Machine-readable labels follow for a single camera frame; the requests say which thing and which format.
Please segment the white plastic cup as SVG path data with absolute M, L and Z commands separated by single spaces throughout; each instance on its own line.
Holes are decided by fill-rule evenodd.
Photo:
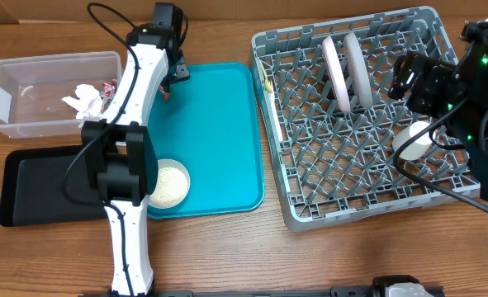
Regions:
M 429 122 L 427 121 L 419 120 L 412 123 L 394 137 L 392 141 L 392 148 L 394 151 L 397 151 L 406 141 L 412 139 L 427 127 L 429 127 Z M 417 160 L 426 153 L 426 151 L 431 147 L 432 143 L 433 141 L 430 139 L 429 133 L 426 132 L 412 144 L 407 146 L 400 154 L 400 158 L 408 161 Z

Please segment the foil wrapper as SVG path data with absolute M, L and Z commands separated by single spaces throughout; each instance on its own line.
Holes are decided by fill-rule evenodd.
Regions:
M 116 79 L 112 79 L 111 82 L 102 83 L 102 90 L 100 91 L 100 96 L 102 99 L 101 113 L 104 113 L 109 107 L 109 105 L 111 105 L 113 97 L 115 96 L 116 93 L 116 88 L 117 88 Z

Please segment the grey deep plate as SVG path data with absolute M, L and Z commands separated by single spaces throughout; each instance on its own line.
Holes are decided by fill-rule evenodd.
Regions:
M 348 75 L 353 79 L 353 91 L 363 108 L 372 108 L 372 89 L 367 66 L 358 38 L 353 32 L 344 37 L 344 54 L 347 60 Z

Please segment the yellow plastic spoon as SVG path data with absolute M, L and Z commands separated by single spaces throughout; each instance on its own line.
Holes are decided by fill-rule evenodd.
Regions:
M 273 93 L 273 87 L 272 87 L 272 84 L 270 83 L 270 81 L 268 79 L 268 73 L 264 67 L 263 62 L 261 62 L 259 65 L 260 65 L 260 68 L 262 70 L 262 74 L 264 77 L 265 89 L 269 94 L 272 94 Z

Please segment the white napkin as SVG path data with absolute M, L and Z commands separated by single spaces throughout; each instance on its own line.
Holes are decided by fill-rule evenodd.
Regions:
M 100 92 L 92 85 L 80 84 L 75 89 L 76 98 L 67 96 L 62 101 L 77 111 L 76 119 L 98 118 L 102 113 Z

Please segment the white plate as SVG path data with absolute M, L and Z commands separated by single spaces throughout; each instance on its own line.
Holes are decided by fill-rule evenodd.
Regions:
M 326 63 L 327 73 L 331 81 L 333 94 L 338 107 L 342 112 L 350 112 L 348 89 L 343 76 L 343 70 L 339 62 L 337 50 L 332 37 L 329 35 L 321 43 L 322 55 Z

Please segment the white plastic fork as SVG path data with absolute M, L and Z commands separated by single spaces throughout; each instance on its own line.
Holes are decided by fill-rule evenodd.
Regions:
M 270 92 L 268 94 L 268 99 L 272 105 L 273 121 L 274 121 L 275 129 L 277 132 L 277 137 L 278 137 L 279 142 L 282 142 L 284 140 L 284 138 L 282 135 L 282 128 L 280 125 L 280 121 L 279 121 L 278 115 L 277 115 L 277 108 L 275 107 L 275 93 Z

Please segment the grey dishwasher rack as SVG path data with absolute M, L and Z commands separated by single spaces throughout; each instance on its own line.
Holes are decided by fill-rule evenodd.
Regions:
M 334 99 L 321 43 L 331 36 L 339 54 L 344 37 L 358 38 L 373 105 L 343 113 Z M 412 7 L 255 34 L 250 66 L 268 135 L 282 214 L 293 232 L 345 224 L 373 215 L 446 204 L 449 197 L 417 184 L 392 163 L 394 137 L 421 115 L 387 96 L 392 67 L 409 52 L 449 63 L 457 56 L 438 13 Z M 279 142 L 260 68 L 275 93 L 284 140 Z

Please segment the small red sauce packet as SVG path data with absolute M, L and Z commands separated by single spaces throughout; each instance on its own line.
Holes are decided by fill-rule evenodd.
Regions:
M 160 91 L 160 93 L 163 96 L 163 100 L 164 101 L 167 101 L 169 99 L 169 97 L 170 97 L 170 93 L 169 92 L 166 92 L 165 89 L 164 89 L 164 87 L 162 85 L 159 86 L 159 91 Z

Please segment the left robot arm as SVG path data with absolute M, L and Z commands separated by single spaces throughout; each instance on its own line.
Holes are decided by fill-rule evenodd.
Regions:
M 177 68 L 183 61 L 180 47 L 185 36 L 180 24 L 168 21 L 133 27 L 122 41 L 128 61 L 111 104 L 100 120 L 82 127 L 79 155 L 111 230 L 110 296 L 149 296 L 154 290 L 147 211 L 158 160 L 146 124 L 157 91 L 189 77 Z

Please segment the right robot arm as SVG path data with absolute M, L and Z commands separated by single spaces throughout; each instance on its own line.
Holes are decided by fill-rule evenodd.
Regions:
M 432 135 L 439 126 L 458 139 L 455 149 L 466 150 L 467 166 L 480 184 L 480 199 L 473 200 L 407 172 L 401 153 L 412 142 L 396 148 L 396 170 L 413 182 L 482 210 L 488 215 L 488 19 L 466 22 L 460 35 L 469 47 L 458 64 L 445 63 L 424 54 L 408 53 L 396 59 L 388 96 L 400 99 L 408 92 L 409 110 L 430 116 L 434 123 L 420 133 Z

